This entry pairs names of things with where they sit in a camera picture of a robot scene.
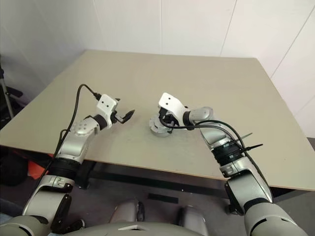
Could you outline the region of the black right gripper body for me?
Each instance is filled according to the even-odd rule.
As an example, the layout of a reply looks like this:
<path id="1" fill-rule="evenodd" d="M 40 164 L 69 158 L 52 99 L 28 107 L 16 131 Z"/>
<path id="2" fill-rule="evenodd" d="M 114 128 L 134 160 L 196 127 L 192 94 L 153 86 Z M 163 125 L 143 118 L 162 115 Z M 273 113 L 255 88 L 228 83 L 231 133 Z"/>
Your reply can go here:
<path id="1" fill-rule="evenodd" d="M 166 125 L 179 125 L 177 119 L 174 115 L 165 108 L 160 108 L 159 110 L 159 121 Z"/>

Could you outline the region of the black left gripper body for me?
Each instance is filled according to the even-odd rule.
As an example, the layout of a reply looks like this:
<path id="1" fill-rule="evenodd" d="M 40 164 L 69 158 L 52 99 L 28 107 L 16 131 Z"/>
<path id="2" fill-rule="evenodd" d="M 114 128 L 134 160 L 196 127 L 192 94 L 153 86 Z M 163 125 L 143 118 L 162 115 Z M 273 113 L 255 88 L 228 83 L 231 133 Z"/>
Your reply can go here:
<path id="1" fill-rule="evenodd" d="M 117 122 L 121 124 L 123 123 L 123 118 L 117 114 L 117 111 L 112 112 L 110 119 L 111 119 L 112 124 L 115 124 Z"/>

